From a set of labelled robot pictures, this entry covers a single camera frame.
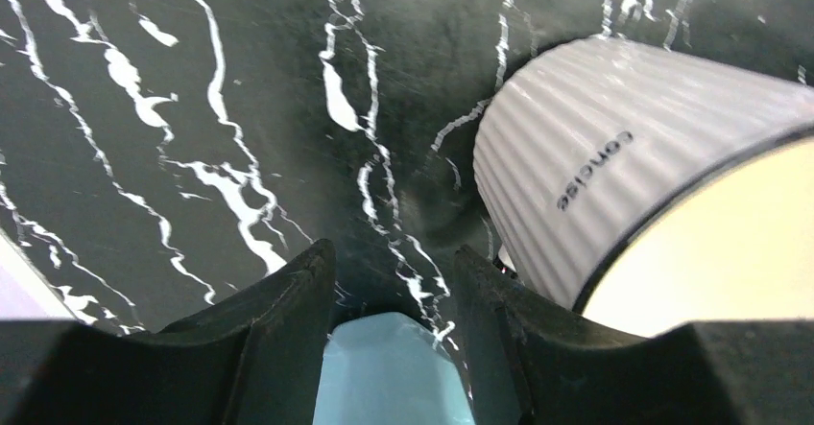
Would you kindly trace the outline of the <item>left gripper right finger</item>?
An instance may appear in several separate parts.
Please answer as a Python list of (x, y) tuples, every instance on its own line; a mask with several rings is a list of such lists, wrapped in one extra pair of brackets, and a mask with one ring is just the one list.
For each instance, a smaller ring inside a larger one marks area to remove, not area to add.
[(809, 424), (813, 325), (696, 322), (653, 339), (572, 313), (471, 248), (452, 268), (479, 424)]

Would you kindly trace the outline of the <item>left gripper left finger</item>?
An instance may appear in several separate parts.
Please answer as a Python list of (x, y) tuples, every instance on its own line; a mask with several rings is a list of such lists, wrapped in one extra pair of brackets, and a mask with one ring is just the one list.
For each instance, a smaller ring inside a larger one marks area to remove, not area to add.
[(321, 239), (277, 272), (158, 332), (1, 325), (5, 424), (308, 424), (334, 302)]

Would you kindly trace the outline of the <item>light blue cup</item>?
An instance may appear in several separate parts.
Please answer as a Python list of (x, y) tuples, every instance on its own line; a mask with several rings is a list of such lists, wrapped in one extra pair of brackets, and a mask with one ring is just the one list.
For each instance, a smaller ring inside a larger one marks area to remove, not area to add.
[(473, 424), (461, 376), (418, 322), (383, 313), (337, 326), (323, 352), (315, 424)]

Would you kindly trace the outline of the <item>beige ribbed mug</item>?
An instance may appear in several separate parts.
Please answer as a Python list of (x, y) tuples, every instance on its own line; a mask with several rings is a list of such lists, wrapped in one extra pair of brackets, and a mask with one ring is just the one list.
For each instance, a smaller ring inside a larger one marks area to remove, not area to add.
[(641, 337), (813, 317), (813, 90), (616, 38), (513, 74), (474, 145), (528, 288)]

